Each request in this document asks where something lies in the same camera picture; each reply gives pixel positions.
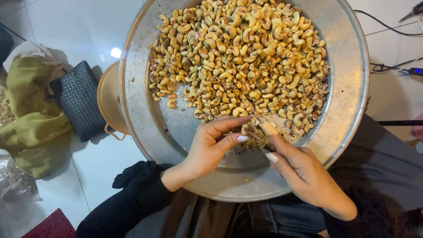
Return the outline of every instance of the black sleeve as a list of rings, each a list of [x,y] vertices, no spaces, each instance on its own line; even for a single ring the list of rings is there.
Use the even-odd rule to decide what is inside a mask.
[[[140,161],[125,169],[112,185],[123,190],[88,214],[76,237],[124,237],[143,218],[169,205],[172,192],[160,179],[162,170],[153,161]]]
[[[331,238],[337,237],[392,237],[390,215],[386,205],[376,194],[362,189],[350,188],[346,194],[354,201],[358,215],[351,221],[339,220],[321,209],[327,232]]]

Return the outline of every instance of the red mat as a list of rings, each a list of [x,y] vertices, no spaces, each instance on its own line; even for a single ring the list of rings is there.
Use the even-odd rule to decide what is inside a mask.
[[[75,235],[74,227],[58,208],[21,238],[73,238]]]

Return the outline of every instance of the long white nail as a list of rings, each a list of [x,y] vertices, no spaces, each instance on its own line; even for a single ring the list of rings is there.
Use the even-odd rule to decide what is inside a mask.
[[[245,142],[245,141],[249,141],[250,138],[248,136],[238,136],[236,140],[239,142]]]
[[[272,154],[272,153],[268,153],[268,154],[266,154],[266,157],[271,161],[271,162],[273,162],[273,163],[276,163],[277,162],[277,157],[274,155],[274,154]]]

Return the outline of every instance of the cashew pile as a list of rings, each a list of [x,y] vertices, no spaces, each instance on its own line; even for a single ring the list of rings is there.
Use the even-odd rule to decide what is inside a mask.
[[[163,20],[149,45],[153,100],[189,84],[203,123],[221,115],[278,114],[297,136],[314,127],[328,88],[325,42],[301,9],[280,0],[205,0]]]

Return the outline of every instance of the orange handle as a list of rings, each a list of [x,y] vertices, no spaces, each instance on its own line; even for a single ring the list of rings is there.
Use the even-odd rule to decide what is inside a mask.
[[[107,129],[107,127],[108,127],[108,126],[109,126],[109,123],[107,123],[107,124],[106,124],[106,126],[104,127],[104,131],[105,131],[107,134],[110,134],[110,135],[114,136],[114,137],[116,138],[116,140],[118,140],[118,141],[122,141],[122,140],[124,140],[124,139],[125,139],[126,134],[122,137],[122,139],[119,139],[119,137],[117,137],[117,135],[115,135],[115,134],[111,133],[111,132]]]

